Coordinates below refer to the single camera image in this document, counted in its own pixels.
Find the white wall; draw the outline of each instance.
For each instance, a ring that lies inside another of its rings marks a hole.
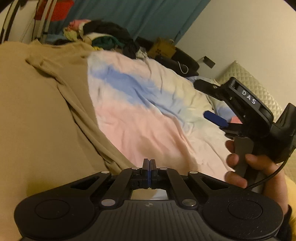
[[[183,38],[181,48],[216,78],[234,60],[255,76],[284,108],[296,105],[296,12],[284,0],[211,0]]]
[[[18,10],[11,27],[9,41],[20,41],[23,39],[23,43],[31,42],[34,27],[33,16],[36,11],[36,4],[37,0],[31,0],[28,1],[23,8]],[[9,6],[0,13],[0,29],[2,29],[8,9]]]

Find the gray handle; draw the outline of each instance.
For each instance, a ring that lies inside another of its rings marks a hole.
[[[254,149],[254,142],[248,137],[235,137],[234,138],[234,153],[239,156],[239,162],[234,167],[235,172],[248,181],[248,185],[254,184],[263,180],[266,176],[252,169],[245,159],[246,154],[252,154]],[[260,185],[252,189],[256,193],[261,193],[264,185]]]

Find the brown blanket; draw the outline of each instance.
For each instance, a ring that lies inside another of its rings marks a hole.
[[[21,238],[25,197],[93,173],[133,167],[99,130],[87,85],[92,47],[0,45],[0,240]]]

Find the blue curtain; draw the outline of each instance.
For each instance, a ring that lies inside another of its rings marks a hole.
[[[74,0],[63,21],[52,22],[49,33],[59,34],[74,19],[102,19],[155,41],[158,37],[178,42],[210,0]]]

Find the pastel blanket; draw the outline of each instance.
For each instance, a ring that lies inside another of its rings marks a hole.
[[[149,58],[97,51],[88,84],[99,128],[136,166],[155,159],[182,175],[197,170],[221,180],[230,170],[224,133],[203,118],[213,108],[189,80]]]

